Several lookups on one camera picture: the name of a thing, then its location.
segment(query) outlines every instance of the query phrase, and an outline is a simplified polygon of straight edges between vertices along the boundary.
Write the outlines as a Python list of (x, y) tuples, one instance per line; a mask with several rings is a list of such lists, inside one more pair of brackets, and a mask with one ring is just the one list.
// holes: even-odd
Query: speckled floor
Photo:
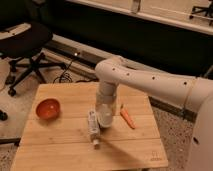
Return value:
[[(43, 70), (48, 82), (52, 82), (60, 75), (60, 69)], [(71, 73), (74, 81), (82, 79), (80, 75)], [(9, 115), (7, 121), (0, 121), (0, 137), (20, 137), (24, 128), (27, 113), (30, 110), (34, 95), (38, 87), (38, 81), (34, 75), (29, 76), (16, 90), (17, 96), (10, 97), (6, 86), (0, 92), (1, 110)], [(153, 112), (159, 127), (163, 144), (169, 160), (168, 168), (150, 169), (151, 171), (183, 171), (192, 135), (193, 124), (181, 117), (153, 107)], [(17, 148), (14, 145), (0, 146), (0, 171), (9, 171)]]

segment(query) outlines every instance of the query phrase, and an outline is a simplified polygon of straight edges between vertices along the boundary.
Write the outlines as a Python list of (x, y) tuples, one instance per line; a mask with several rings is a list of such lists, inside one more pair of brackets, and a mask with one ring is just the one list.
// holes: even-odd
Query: chair base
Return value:
[(21, 138), (0, 139), (0, 144), (14, 144), (18, 147), (20, 141)]
[[(189, 19), (193, 19), (194, 15), (193, 14), (198, 14), (198, 13), (205, 13), (205, 17), (213, 18), (213, 1), (209, 5), (209, 7), (200, 7), (200, 6), (194, 6), (192, 8), (191, 15), (189, 16)], [(211, 26), (213, 23), (213, 20), (209, 21), (209, 26)]]
[[(31, 72), (35, 72), (36, 75), (38, 76), (40, 83), (46, 83), (43, 75), (39, 71), (39, 68), (49, 68), (49, 67), (55, 67), (59, 66), (61, 69), (66, 69), (66, 65), (64, 63), (56, 63), (56, 62), (51, 62), (51, 63), (40, 63), (41, 60), (45, 59), (44, 53), (40, 53), (40, 55), (37, 57), (37, 59), (33, 60), (32, 58), (29, 58), (29, 64), (18, 64), (19, 61), (21, 61), (24, 58), (19, 58), (17, 60), (12, 60), (9, 62), (10, 64), (10, 74), (8, 75), (7, 80), (8, 82), (11, 83), (10, 89), (8, 91), (8, 94), (10, 96), (14, 96), (16, 94), (16, 91), (14, 87), (20, 83), (24, 78), (26, 78)], [(13, 76), (11, 76), (12, 72), (16, 72), (16, 68), (27, 68), (16, 80), (13, 80)]]

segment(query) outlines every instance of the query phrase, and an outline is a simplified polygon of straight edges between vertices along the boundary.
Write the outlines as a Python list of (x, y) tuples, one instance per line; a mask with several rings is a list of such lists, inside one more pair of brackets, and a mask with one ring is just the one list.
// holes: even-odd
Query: chair backrest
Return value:
[(25, 0), (0, 0), (0, 30), (28, 20)]

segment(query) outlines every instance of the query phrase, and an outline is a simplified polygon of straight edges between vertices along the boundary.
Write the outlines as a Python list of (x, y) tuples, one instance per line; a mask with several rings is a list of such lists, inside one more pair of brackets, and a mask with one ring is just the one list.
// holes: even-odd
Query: black office chair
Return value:
[[(6, 83), (11, 84), (8, 94), (11, 96), (16, 94), (14, 87), (32, 71), (36, 73), (42, 83), (46, 83), (39, 68), (53, 66), (59, 66), (62, 69), (66, 68), (64, 63), (40, 63), (41, 60), (45, 59), (45, 55), (40, 53), (41, 49), (52, 39), (53, 35), (48, 28), (38, 22), (29, 22), (28, 24), (31, 26), (28, 30), (0, 40), (1, 58), (9, 57), (13, 59), (9, 62), (10, 71), (15, 72), (17, 67), (27, 68), (17, 79), (14, 79), (11, 75), (7, 77)], [(23, 59), (28, 59), (29, 64), (19, 63)]]
[(211, 25), (213, 23), (213, 0), (209, 0), (209, 1), (211, 1), (211, 3), (208, 7), (193, 6), (189, 19), (194, 18), (193, 14), (205, 12), (205, 17), (211, 18), (211, 20), (209, 21), (209, 25)]

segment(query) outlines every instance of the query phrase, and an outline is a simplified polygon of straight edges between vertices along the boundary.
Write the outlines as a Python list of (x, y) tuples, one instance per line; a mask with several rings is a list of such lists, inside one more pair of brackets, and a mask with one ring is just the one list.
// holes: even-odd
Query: office chair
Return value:
[(194, 6), (192, 8), (192, 12), (191, 12), (191, 15), (189, 16), (189, 19), (194, 18), (193, 14), (205, 12), (205, 17), (211, 18), (211, 20), (209, 21), (209, 25), (211, 26), (211, 24), (213, 23), (213, 0), (209, 0), (209, 1), (211, 1), (211, 3), (208, 7)]
[[(66, 68), (64, 63), (40, 63), (45, 60), (44, 53), (41, 53), (42, 47), (52, 39), (52, 32), (44, 25), (38, 22), (29, 22), (3, 30), (0, 33), (0, 57), (2, 59), (12, 58), (9, 62), (10, 73), (16, 72), (16, 68), (27, 68), (17, 79), (9, 74), (6, 84), (11, 84), (8, 94), (14, 96), (16, 91), (14, 87), (19, 84), (32, 71), (40, 78), (42, 83), (46, 83), (39, 68), (59, 66)], [(19, 63), (23, 59), (28, 59), (29, 64)]]

